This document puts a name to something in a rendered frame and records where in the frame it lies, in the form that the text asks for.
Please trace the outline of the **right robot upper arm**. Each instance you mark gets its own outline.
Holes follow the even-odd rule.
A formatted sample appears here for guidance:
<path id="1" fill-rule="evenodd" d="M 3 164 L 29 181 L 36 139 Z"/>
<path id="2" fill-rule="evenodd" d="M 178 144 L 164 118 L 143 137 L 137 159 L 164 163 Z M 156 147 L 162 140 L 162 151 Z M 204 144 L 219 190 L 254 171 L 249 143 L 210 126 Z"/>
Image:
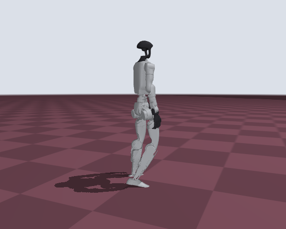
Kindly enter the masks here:
<path id="1" fill-rule="evenodd" d="M 145 63 L 144 70 L 146 71 L 146 87 L 145 91 L 150 93 L 151 92 L 151 85 L 153 82 L 153 73 L 155 70 L 155 65 L 152 63 Z"/>

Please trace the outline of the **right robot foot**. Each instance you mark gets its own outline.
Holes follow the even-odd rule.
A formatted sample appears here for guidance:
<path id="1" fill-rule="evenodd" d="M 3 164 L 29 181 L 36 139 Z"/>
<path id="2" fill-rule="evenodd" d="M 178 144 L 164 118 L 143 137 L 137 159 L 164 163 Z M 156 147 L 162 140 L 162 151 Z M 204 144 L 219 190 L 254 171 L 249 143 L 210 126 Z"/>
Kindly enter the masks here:
<path id="1" fill-rule="evenodd" d="M 129 178 L 127 180 L 126 184 L 135 185 L 135 186 L 139 186 L 139 187 L 149 187 L 149 185 L 143 183 L 140 179 L 135 180 L 135 179 Z"/>

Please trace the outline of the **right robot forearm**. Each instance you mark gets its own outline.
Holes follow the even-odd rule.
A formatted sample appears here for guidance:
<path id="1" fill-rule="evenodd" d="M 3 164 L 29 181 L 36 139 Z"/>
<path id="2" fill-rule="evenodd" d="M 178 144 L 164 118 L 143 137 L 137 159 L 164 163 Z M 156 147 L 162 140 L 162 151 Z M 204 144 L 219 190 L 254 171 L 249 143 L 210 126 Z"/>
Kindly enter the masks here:
<path id="1" fill-rule="evenodd" d="M 149 98 L 149 103 L 150 103 L 150 107 L 151 109 L 153 108 L 155 110 L 155 113 L 157 113 L 159 111 L 158 107 L 157 107 L 157 102 L 156 102 L 156 98 L 155 98 L 155 86 L 152 84 L 151 87 L 151 93 L 148 94 L 148 98 Z"/>

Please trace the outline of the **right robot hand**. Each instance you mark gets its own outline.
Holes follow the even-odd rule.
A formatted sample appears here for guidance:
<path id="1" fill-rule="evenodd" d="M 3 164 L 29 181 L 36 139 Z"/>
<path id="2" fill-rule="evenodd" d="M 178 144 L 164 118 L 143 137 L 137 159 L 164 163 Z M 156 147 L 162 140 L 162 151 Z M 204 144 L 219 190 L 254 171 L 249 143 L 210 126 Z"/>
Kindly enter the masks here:
<path id="1" fill-rule="evenodd" d="M 152 115 L 154 115 L 153 121 L 154 121 L 154 127 L 152 129 L 156 129 L 159 128 L 161 126 L 161 118 L 158 115 L 159 111 L 157 113 L 155 113 L 155 110 L 152 108 Z"/>

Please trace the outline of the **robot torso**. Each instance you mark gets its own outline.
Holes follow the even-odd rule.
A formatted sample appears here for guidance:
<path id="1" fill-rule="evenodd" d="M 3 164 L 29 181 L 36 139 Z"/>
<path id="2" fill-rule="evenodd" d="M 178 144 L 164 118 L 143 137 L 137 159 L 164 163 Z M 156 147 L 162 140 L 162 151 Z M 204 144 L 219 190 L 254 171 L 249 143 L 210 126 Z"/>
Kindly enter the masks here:
<path id="1" fill-rule="evenodd" d="M 137 102 L 134 103 L 134 113 L 141 116 L 141 109 L 143 107 L 149 108 L 149 104 L 146 102 L 147 96 L 143 94 L 150 94 L 145 91 L 146 87 L 146 71 L 144 70 L 145 63 L 150 63 L 147 61 L 136 62 L 133 70 L 133 86 L 135 94 L 140 94 L 137 98 Z"/>

